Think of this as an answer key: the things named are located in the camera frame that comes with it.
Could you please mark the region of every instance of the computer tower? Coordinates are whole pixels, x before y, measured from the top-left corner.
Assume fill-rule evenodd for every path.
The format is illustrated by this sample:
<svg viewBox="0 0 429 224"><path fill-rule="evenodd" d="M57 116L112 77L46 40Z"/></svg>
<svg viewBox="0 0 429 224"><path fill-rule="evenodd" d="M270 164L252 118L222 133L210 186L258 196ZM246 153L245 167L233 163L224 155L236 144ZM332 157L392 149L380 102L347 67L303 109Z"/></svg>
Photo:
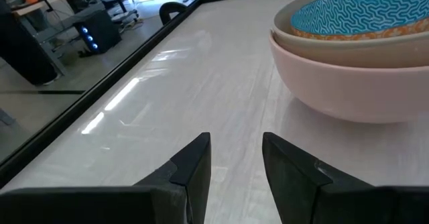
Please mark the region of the computer tower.
<svg viewBox="0 0 429 224"><path fill-rule="evenodd" d="M121 41L118 27L109 14L100 10L82 18L74 24L88 49L95 54L105 53Z"/></svg>

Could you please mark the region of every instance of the black metal frame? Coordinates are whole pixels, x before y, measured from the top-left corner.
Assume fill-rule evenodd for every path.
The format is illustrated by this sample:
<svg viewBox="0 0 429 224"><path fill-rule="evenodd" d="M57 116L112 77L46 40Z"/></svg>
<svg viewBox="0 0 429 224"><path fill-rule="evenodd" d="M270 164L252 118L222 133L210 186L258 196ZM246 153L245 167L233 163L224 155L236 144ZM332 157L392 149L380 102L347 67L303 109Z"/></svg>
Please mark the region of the black metal frame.
<svg viewBox="0 0 429 224"><path fill-rule="evenodd" d="M28 139L20 148L0 164L0 188L29 164L40 152L48 147L63 131L76 121L96 100L106 93L119 79L131 70L146 54L155 48L168 34L179 26L195 9L203 3L222 0L195 0L185 12L180 13L144 42L134 53L116 66L107 76L90 88L75 103L52 120L37 134Z"/></svg>

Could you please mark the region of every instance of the desk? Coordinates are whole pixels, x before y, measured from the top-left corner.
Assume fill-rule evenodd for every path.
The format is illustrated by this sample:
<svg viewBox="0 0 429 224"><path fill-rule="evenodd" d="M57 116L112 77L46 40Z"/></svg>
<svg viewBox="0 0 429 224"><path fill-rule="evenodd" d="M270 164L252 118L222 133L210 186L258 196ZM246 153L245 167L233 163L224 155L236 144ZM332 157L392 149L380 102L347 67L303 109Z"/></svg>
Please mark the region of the desk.
<svg viewBox="0 0 429 224"><path fill-rule="evenodd" d="M204 131L212 136L206 223L281 223L263 166L265 131L370 184L429 185L429 118L341 121L285 87L268 34L291 1L202 4L3 191L129 186Z"/></svg>
<svg viewBox="0 0 429 224"><path fill-rule="evenodd" d="M55 3L57 1L59 0L47 0L49 4ZM61 34L65 30L72 28L73 24L76 21L78 21L80 18L88 16L95 11L104 9L104 5L101 3L101 1L100 0L96 0L96 1L97 2L95 4L89 5L86 9L82 10L81 12L73 16L70 16L69 18L57 23L56 25L51 25L51 27L41 32L37 32L36 29L34 29L33 25L24 16L29 12L35 11L37 9L41 9L43 7L47 7L46 2L41 1L41 2L28 5L26 7L23 7L21 9L13 10L13 13L18 17L18 19L20 20L22 25L26 28L26 30L39 42L43 51L51 59L57 72L64 75L66 74L66 69L61 63L61 61L58 59L55 52L53 52L53 47L51 46L48 40L57 36L58 34Z"/></svg>

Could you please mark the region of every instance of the stacked bowls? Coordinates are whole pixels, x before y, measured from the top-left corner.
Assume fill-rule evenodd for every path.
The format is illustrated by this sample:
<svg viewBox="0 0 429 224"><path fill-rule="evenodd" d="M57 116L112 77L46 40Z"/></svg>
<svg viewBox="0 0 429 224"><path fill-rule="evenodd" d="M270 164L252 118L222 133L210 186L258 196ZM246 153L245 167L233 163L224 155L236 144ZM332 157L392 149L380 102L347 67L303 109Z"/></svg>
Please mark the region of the stacked bowls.
<svg viewBox="0 0 429 224"><path fill-rule="evenodd" d="M277 70L309 107L349 121L409 121L429 111L429 32L370 40L297 36L292 17L316 0L295 0L270 33Z"/></svg>

